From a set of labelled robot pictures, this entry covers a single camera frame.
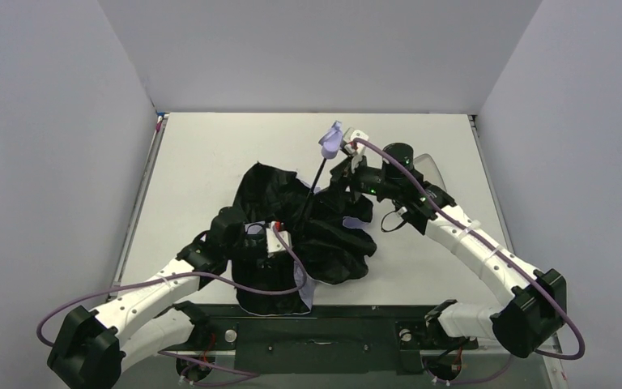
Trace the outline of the lilac black umbrella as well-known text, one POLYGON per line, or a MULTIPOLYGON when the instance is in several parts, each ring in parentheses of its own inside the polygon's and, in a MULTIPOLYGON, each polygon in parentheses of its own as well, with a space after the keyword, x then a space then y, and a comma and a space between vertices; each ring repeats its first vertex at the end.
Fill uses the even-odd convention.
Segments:
POLYGON ((257 227, 272 221, 291 235, 292 248, 268 259, 232 263, 232 279, 245 311, 261 315, 307 314, 315 284, 342 284, 369 272, 366 259, 377 244, 362 226, 373 219, 373 202, 327 187, 314 190, 295 172, 256 163, 243 175, 232 206, 257 227))

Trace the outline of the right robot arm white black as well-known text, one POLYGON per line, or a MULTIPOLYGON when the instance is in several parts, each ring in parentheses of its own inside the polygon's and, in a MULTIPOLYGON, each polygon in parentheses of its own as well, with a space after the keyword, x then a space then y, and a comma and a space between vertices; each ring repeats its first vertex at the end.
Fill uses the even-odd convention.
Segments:
POLYGON ((355 196, 388 199, 403 222, 439 243, 491 291, 494 306, 448 300, 428 313, 428 329, 448 338, 495 340, 526 358, 566 320, 566 282, 556 270, 540 271, 483 231, 454 198, 413 166, 413 149, 384 149, 366 140, 342 142, 346 158, 331 171, 330 186, 355 196))

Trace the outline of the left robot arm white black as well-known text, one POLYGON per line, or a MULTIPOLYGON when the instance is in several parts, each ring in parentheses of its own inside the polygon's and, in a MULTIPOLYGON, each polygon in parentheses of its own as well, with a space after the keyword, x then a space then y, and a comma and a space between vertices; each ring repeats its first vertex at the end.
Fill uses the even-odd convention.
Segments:
POLYGON ((225 207, 147 280, 112 288, 116 298, 91 309, 81 297, 68 312, 55 340, 43 327, 36 334, 50 347, 46 365, 69 388, 111 388, 136 363, 209 333, 208 318, 187 297, 216 280, 239 290, 251 287, 223 276, 236 259, 268 259, 285 250, 288 234, 279 223, 253 227, 241 211, 225 207))

